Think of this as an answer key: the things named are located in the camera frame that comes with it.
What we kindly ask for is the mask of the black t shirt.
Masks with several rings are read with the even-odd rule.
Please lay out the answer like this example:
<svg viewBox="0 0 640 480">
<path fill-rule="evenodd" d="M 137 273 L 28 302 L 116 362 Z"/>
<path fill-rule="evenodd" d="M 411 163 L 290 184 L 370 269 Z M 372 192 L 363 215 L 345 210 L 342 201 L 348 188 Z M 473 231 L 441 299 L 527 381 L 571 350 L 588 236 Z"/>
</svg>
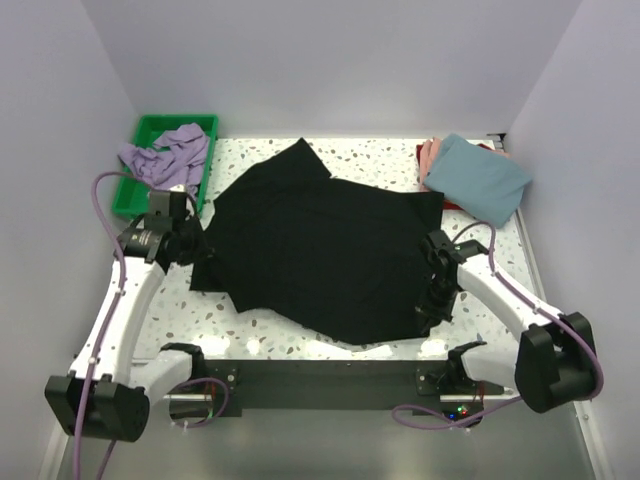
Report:
<svg viewBox="0 0 640 480">
<path fill-rule="evenodd" d="M 420 242 L 441 226 L 440 193 L 335 178 L 304 140 L 249 168 L 214 201 L 190 287 L 238 312 L 272 310 L 352 345 L 428 333 L 431 275 Z"/>
</svg>

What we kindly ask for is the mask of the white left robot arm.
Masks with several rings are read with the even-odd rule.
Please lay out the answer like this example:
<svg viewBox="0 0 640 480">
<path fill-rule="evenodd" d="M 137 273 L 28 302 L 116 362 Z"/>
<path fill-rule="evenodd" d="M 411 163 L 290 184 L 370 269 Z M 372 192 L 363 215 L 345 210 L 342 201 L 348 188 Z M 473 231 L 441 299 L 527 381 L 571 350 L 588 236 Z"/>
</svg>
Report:
<svg viewBox="0 0 640 480">
<path fill-rule="evenodd" d="M 76 437 L 135 442 L 151 407 L 174 388 L 200 390 L 207 368 L 200 347 L 168 343 L 144 365 L 133 362 L 149 305 L 172 265 L 206 257 L 204 231 L 188 193 L 153 190 L 148 210 L 117 238 L 107 294 L 94 326 L 45 398 L 62 430 Z"/>
</svg>

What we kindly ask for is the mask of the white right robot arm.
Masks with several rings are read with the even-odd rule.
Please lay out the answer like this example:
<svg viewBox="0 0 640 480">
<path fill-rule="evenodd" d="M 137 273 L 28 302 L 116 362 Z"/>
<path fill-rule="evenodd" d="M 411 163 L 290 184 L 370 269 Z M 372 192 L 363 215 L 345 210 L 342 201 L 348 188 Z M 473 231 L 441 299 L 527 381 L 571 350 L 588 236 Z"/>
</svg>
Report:
<svg viewBox="0 0 640 480">
<path fill-rule="evenodd" d="M 450 350 L 442 383 L 459 393 L 480 382 L 513 389 L 537 413 L 600 394 L 604 374 L 583 314 L 564 313 L 526 290 L 495 261 L 492 244 L 455 243 L 437 230 L 420 250 L 431 272 L 416 307 L 425 333 L 451 321 L 458 296 L 468 293 L 518 342 L 511 351 L 494 350 L 483 340 Z"/>
</svg>

